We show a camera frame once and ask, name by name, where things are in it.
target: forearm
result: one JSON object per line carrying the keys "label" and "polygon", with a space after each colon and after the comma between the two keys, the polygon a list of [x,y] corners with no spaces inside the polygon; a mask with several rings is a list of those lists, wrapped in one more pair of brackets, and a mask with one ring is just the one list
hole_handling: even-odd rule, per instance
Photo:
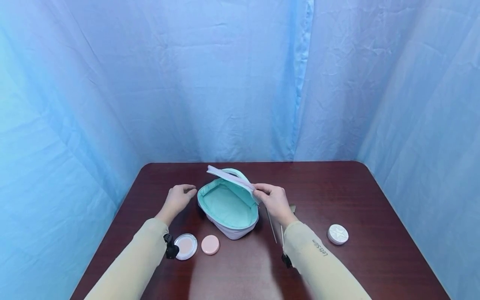
{"label": "forearm", "polygon": [[317,299],[370,299],[356,278],[308,226],[293,222],[285,230],[284,238],[285,254],[312,287]]}
{"label": "forearm", "polygon": [[167,225],[159,219],[147,220],[85,299],[140,299],[165,254],[167,233]]}

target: mint green lining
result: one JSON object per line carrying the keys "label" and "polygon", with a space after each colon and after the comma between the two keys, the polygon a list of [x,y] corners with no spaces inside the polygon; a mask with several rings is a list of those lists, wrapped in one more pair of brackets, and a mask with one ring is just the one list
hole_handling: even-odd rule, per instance
{"label": "mint green lining", "polygon": [[224,179],[202,187],[198,203],[206,214],[227,228],[245,229],[258,219],[258,205],[250,192]]}

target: blue backdrop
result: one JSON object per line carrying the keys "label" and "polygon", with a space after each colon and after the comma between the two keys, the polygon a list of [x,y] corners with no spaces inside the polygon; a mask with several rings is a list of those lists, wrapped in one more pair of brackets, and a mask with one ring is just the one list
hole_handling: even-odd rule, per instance
{"label": "blue backdrop", "polygon": [[68,298],[148,162],[335,159],[480,294],[477,1],[0,3],[5,299]]}

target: makeup pouch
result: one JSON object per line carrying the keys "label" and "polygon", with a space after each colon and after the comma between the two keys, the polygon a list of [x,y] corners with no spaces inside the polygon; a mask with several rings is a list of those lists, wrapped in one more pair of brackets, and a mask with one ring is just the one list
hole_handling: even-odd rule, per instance
{"label": "makeup pouch", "polygon": [[255,188],[240,171],[208,166],[207,173],[220,177],[198,191],[198,205],[229,239],[238,240],[258,221]]}

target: white round container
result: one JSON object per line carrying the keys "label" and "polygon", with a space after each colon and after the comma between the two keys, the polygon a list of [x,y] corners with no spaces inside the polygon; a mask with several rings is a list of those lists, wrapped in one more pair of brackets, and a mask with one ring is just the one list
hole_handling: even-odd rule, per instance
{"label": "white round container", "polygon": [[347,230],[339,224],[333,224],[327,231],[328,239],[335,245],[343,245],[348,240]]}
{"label": "white round container", "polygon": [[195,252],[197,252],[197,239],[190,233],[182,234],[173,243],[180,249],[179,253],[177,254],[178,260],[187,260],[191,258]]}

